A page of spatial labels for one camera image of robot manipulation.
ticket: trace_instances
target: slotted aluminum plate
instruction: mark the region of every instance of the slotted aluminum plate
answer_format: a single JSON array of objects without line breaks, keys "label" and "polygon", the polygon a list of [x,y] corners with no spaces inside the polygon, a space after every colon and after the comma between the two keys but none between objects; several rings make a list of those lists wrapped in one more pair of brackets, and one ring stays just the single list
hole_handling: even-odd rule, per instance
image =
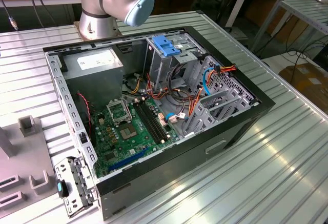
[{"label": "slotted aluminum plate", "polygon": [[[193,26],[276,103],[235,146],[176,179],[106,223],[319,223],[328,216],[328,124],[302,95],[205,15],[151,16],[123,35]],[[78,42],[73,26],[0,35],[0,124],[40,117],[53,164],[74,156],[41,48]],[[93,206],[68,219],[54,194],[3,223],[102,223]]]}]

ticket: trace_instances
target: blue latch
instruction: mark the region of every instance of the blue latch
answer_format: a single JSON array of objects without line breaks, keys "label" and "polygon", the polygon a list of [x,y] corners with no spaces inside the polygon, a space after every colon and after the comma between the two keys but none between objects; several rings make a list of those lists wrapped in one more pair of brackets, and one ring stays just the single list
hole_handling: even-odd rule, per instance
[{"label": "blue latch", "polygon": [[172,42],[165,36],[153,37],[152,40],[154,44],[163,52],[164,56],[173,56],[181,53],[181,51],[176,49]]}]

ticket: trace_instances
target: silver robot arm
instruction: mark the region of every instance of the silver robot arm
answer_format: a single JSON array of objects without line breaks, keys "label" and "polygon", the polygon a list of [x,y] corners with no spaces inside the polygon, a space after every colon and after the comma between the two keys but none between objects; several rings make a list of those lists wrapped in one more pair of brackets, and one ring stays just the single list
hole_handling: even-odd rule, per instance
[{"label": "silver robot arm", "polygon": [[116,18],[130,26],[140,26],[149,17],[154,0],[81,0],[79,30],[85,39],[117,35]]}]

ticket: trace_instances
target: metal rack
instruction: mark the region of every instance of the metal rack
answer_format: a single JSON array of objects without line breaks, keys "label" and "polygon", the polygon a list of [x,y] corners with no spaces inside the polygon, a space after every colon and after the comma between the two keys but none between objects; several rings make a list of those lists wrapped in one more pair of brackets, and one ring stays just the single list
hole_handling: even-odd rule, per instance
[{"label": "metal rack", "polygon": [[[204,14],[151,16],[124,35],[190,25],[276,105],[241,141],[114,215],[106,223],[323,223],[328,216],[327,115]],[[73,26],[0,34],[0,126],[31,114],[42,120],[53,164],[74,156],[42,47],[78,42]],[[97,207],[68,219],[58,194],[1,223],[103,223]]]},{"label": "metal rack", "polygon": [[272,35],[274,35],[281,29],[281,27],[287,21],[291,14],[313,27],[313,30],[309,33],[307,39],[310,39],[316,32],[316,30],[326,35],[328,34],[327,4],[320,3],[316,0],[277,0],[274,7],[270,11],[269,15],[265,19],[260,30],[254,38],[254,43],[251,47],[252,52],[257,49],[257,46],[260,43],[262,36],[266,32],[269,24],[273,20],[280,7],[285,9],[286,13],[273,31]]}]

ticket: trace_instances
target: ram slot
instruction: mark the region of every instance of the ram slot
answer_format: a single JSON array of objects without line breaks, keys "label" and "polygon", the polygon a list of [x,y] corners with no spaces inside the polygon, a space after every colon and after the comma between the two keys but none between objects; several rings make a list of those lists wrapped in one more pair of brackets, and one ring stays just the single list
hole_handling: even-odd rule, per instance
[{"label": "ram slot", "polygon": [[167,140],[167,136],[145,103],[134,104],[134,109],[156,144]]}]

